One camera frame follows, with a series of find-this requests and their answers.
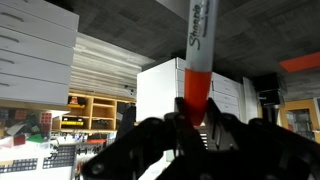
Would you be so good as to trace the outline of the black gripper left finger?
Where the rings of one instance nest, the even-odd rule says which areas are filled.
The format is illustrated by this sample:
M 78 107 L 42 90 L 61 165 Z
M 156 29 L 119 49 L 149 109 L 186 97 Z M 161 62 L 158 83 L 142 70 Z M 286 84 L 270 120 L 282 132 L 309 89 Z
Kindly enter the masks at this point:
M 84 180 L 138 180 L 167 150 L 178 156 L 158 180 L 184 177 L 202 180 L 209 175 L 208 152 L 199 132 L 186 116 L 184 99 L 175 99 L 175 110 L 162 119 L 149 117 L 86 162 Z

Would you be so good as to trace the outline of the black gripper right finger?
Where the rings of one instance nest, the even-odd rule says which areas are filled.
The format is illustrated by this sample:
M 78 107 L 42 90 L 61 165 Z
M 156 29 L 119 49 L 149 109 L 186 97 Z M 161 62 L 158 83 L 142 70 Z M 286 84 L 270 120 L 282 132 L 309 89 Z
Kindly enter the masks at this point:
M 261 118 L 248 123 L 208 100 L 214 180 L 320 180 L 320 144 Z

